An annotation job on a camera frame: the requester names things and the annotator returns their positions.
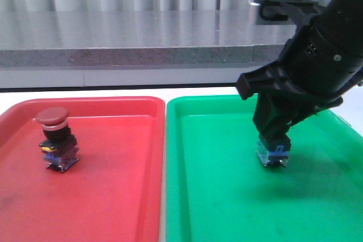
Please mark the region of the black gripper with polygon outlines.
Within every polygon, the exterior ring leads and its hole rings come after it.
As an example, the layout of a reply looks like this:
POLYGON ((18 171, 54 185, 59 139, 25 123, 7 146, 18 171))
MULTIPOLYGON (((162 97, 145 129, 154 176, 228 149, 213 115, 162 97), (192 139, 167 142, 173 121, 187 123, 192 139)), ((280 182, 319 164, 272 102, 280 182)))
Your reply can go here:
POLYGON ((276 61, 239 76, 242 100, 258 94, 253 122, 266 143, 288 141, 290 127, 343 103, 341 44, 324 37, 289 39, 276 61))

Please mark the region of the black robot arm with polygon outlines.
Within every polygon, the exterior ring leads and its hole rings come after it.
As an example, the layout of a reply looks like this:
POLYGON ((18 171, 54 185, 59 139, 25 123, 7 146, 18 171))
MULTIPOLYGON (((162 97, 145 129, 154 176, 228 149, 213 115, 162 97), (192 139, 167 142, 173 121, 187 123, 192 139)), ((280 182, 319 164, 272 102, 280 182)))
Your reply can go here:
POLYGON ((296 25, 277 60, 240 75, 243 100, 258 95, 253 122, 265 145, 288 143, 291 126, 339 106, 362 82, 362 0, 255 0, 266 21, 296 25))

